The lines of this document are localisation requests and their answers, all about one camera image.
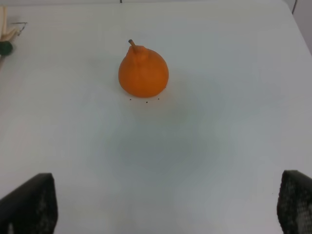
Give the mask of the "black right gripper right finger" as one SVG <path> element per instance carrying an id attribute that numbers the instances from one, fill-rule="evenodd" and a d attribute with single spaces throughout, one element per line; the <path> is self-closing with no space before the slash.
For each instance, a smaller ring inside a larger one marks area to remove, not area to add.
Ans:
<path id="1" fill-rule="evenodd" d="M 312 179 L 297 170 L 282 174 L 277 218 L 284 234 L 312 234 Z"/>

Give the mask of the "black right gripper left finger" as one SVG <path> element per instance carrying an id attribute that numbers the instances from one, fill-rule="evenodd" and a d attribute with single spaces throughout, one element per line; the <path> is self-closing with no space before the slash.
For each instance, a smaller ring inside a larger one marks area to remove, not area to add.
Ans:
<path id="1" fill-rule="evenodd" d="M 57 222 L 58 203 L 51 173 L 37 174 L 0 200 L 2 234 L 53 234 Z"/>

